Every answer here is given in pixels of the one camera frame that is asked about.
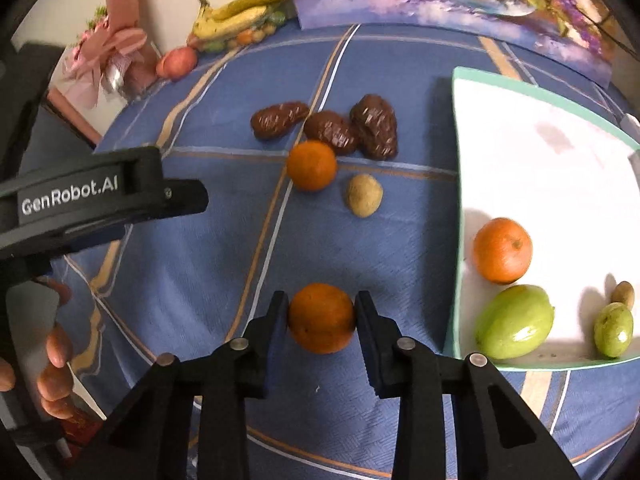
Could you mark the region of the person left hand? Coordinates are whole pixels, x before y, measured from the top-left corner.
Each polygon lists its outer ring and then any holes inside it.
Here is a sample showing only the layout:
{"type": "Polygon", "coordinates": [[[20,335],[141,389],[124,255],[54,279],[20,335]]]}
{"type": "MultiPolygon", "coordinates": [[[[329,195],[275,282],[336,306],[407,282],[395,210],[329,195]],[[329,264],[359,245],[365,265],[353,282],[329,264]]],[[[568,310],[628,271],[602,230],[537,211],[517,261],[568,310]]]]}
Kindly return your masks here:
{"type": "Polygon", "coordinates": [[[78,412],[73,402],[74,378],[68,367],[73,345],[56,322],[58,309],[69,301],[70,289],[50,276],[14,286],[6,295],[17,364],[1,360],[1,390],[12,390],[17,378],[23,378],[38,411],[59,420],[78,412]]]}

